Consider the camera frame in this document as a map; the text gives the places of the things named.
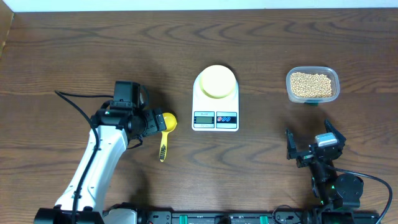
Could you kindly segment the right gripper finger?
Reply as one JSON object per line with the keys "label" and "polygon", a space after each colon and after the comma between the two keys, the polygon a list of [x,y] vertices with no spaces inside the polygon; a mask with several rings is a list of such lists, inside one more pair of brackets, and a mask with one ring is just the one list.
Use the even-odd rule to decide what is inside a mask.
{"label": "right gripper finger", "polygon": [[287,159],[295,159],[297,157],[297,147],[294,141],[294,135],[288,130],[285,130],[287,138]]}
{"label": "right gripper finger", "polygon": [[345,142],[346,138],[326,119],[324,120],[325,129],[328,133],[333,133],[338,142]]}

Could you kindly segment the yellow measuring scoop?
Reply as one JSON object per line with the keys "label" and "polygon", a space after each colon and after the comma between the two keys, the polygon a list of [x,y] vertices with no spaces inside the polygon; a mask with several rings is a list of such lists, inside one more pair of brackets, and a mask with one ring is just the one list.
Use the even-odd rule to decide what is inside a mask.
{"label": "yellow measuring scoop", "polygon": [[171,133],[177,126],[177,119],[172,113],[163,113],[162,114],[166,129],[162,131],[162,139],[159,150],[159,161],[165,161],[167,157],[167,147],[168,147],[168,135]]}

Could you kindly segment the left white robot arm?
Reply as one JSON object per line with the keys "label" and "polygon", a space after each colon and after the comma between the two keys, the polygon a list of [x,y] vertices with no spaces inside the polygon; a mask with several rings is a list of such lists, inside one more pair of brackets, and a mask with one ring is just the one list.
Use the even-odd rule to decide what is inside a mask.
{"label": "left white robot arm", "polygon": [[91,130],[79,166],[55,206],[39,209],[34,223],[146,223],[145,213],[124,203],[104,209],[114,170],[130,141],[142,142],[166,129],[161,109],[146,109],[145,93],[136,82],[117,81],[113,95],[85,117]]}

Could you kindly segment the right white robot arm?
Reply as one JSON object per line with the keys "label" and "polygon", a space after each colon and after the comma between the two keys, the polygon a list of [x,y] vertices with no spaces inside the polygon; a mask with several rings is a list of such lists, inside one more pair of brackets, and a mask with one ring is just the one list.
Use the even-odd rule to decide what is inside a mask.
{"label": "right white robot arm", "polygon": [[298,168],[308,167],[314,195],[321,205],[305,211],[302,223],[354,223],[354,209],[360,207],[364,182],[346,171],[337,174],[333,161],[343,153],[346,138],[326,119],[326,133],[315,136],[308,150],[298,152],[293,134],[285,131],[287,159]]}

